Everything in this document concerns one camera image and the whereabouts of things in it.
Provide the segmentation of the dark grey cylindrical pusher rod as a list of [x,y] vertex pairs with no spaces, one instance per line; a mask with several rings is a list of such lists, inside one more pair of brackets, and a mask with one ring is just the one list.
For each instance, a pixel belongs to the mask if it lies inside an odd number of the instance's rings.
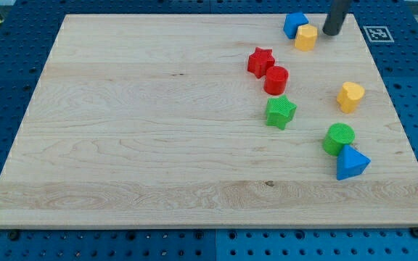
[[340,33],[346,15],[351,7],[351,2],[352,0],[332,0],[330,10],[322,28],[324,34],[337,36]]

